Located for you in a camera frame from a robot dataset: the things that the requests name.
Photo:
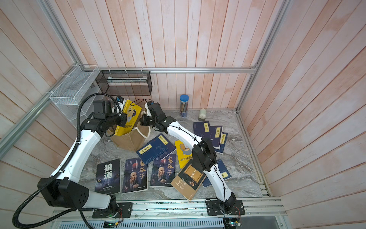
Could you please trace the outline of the yellow cartoon book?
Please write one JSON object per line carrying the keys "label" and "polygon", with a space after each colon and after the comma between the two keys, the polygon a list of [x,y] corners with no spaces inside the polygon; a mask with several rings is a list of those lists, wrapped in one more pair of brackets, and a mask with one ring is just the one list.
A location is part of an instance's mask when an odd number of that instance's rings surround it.
{"label": "yellow cartoon book", "polygon": [[136,123],[141,111],[142,111],[142,108],[139,105],[136,105],[131,100],[126,100],[124,107],[123,107],[123,113],[127,114],[126,124],[124,127],[117,126],[115,135],[122,136],[124,134],[131,132],[135,126],[135,123]]}
{"label": "yellow cartoon book", "polygon": [[176,152],[179,161],[179,167],[183,169],[186,164],[192,159],[192,151],[182,141],[175,141]]}

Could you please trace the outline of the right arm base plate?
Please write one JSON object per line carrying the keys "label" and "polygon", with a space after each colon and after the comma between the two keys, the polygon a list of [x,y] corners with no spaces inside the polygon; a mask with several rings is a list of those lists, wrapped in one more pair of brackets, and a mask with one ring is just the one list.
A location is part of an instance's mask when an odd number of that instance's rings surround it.
{"label": "right arm base plate", "polygon": [[241,200],[236,200],[235,203],[224,203],[218,199],[206,199],[205,200],[207,214],[209,216],[219,216],[219,215],[245,215],[245,209],[243,202]]}

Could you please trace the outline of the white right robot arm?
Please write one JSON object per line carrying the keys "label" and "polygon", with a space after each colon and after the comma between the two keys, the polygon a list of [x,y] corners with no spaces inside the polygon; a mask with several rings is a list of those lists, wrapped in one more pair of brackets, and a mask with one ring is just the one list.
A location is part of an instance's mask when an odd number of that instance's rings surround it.
{"label": "white right robot arm", "polygon": [[219,208],[224,214],[229,214],[236,203],[236,196],[221,175],[211,140],[195,135],[171,116],[166,116],[159,103],[147,102],[145,107],[147,114],[140,119],[141,125],[177,138],[192,151],[193,158],[189,162],[208,177],[215,190]]}

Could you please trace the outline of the tan canvas bag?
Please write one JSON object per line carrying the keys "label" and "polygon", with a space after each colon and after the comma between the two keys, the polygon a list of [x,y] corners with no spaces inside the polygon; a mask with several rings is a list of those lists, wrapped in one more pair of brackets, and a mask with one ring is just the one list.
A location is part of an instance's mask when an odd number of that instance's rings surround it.
{"label": "tan canvas bag", "polygon": [[143,146],[145,140],[150,136],[151,129],[150,127],[140,125],[139,119],[141,117],[142,115],[139,116],[136,126],[131,132],[121,136],[111,136],[112,142],[114,142],[117,147],[128,151],[136,151]]}

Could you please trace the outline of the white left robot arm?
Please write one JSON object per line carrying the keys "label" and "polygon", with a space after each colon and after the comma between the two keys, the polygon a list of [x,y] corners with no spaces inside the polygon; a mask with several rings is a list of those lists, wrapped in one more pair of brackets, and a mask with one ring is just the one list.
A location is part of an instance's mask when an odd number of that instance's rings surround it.
{"label": "white left robot arm", "polygon": [[110,214],[117,211],[118,204],[114,195],[90,191],[80,185],[79,180],[87,159],[102,136],[115,125],[125,126],[126,120],[127,114],[121,113],[88,118],[82,122],[81,132],[73,148],[52,175],[41,178],[37,185],[38,188],[45,186],[41,194],[49,206],[77,210],[98,209]]}

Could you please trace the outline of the brown black cover book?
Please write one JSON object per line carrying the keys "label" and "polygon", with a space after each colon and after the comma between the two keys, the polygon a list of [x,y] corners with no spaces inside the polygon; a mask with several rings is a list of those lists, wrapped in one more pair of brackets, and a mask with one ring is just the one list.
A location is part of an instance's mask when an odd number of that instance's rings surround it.
{"label": "brown black cover book", "polygon": [[187,200],[192,200],[202,185],[206,174],[191,159],[179,174],[172,180],[171,185]]}

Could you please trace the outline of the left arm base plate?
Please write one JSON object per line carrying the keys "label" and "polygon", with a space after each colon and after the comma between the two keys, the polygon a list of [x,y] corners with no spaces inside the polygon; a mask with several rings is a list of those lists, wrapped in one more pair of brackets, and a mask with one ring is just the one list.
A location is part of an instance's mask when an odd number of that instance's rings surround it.
{"label": "left arm base plate", "polygon": [[95,209],[92,218],[129,218],[131,216],[132,206],[132,202],[116,202],[106,209]]}

